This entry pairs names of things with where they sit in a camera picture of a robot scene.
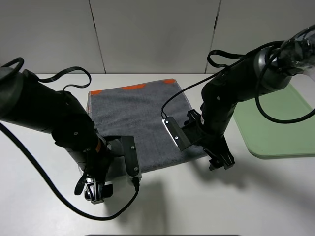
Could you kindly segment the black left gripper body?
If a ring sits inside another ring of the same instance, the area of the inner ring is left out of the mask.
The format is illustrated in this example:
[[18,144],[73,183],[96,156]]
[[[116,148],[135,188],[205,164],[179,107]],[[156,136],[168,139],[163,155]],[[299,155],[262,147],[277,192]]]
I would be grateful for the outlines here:
[[123,146],[120,138],[121,136],[99,136],[99,142],[95,150],[90,149],[87,152],[70,150],[70,156],[82,171],[86,167],[88,168],[88,177],[105,182],[114,160],[123,156]]

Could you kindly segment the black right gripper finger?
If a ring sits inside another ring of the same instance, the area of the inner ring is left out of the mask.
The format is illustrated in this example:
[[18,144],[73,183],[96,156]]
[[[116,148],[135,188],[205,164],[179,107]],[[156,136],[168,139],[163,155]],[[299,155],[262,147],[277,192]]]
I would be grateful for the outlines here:
[[216,155],[214,155],[212,152],[210,152],[206,148],[203,148],[203,151],[210,157],[210,160],[209,160],[209,163],[210,163],[209,170],[210,171],[221,168],[221,161],[217,158]]
[[235,160],[228,147],[220,147],[217,152],[217,159],[220,161],[225,170],[235,164]]

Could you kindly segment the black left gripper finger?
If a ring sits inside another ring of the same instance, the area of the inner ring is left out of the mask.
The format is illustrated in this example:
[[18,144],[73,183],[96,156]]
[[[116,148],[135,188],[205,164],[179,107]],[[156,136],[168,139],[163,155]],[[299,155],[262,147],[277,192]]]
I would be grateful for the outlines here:
[[85,199],[92,204],[103,203],[113,195],[113,184],[105,185],[100,181],[91,181],[85,184]]
[[79,178],[75,189],[74,189],[74,194],[75,195],[81,195],[81,193],[83,192],[83,189],[85,187],[85,183],[86,183],[86,178],[87,178],[87,174],[85,172],[83,172],[83,174],[81,175],[81,177]]

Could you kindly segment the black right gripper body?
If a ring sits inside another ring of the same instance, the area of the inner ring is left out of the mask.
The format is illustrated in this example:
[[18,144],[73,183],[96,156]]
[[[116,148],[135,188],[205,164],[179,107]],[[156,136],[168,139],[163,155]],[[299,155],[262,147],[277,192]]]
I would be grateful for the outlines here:
[[213,132],[204,129],[201,123],[201,114],[196,110],[187,112],[188,120],[184,122],[182,131],[186,137],[182,150],[190,146],[200,146],[205,152],[225,152],[226,140],[224,136],[220,137]]

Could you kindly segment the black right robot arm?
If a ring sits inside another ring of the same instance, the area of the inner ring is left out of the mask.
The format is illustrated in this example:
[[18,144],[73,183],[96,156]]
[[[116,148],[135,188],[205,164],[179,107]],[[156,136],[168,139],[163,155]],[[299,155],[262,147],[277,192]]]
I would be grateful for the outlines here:
[[235,163],[224,132],[240,102],[254,99],[259,112],[279,124],[298,123],[314,116],[314,111],[294,119],[269,116],[259,97],[284,89],[294,75],[315,65],[315,28],[310,26],[287,41],[268,43],[224,69],[202,89],[201,113],[188,112],[180,150],[201,146],[210,156],[210,170],[232,167]]

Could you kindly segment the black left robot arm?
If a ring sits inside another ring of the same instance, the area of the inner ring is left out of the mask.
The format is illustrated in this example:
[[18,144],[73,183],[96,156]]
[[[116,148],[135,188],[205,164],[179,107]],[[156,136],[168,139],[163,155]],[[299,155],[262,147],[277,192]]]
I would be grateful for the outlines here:
[[90,78],[89,72],[74,66],[40,79],[29,70],[19,70],[9,65],[0,68],[0,119],[52,135],[55,144],[64,148],[82,171],[75,195],[83,193],[93,204],[111,197],[113,186],[106,184],[106,176],[114,158],[122,153],[121,148],[113,152],[111,147],[121,142],[116,137],[104,139],[71,92],[46,86],[76,70]]

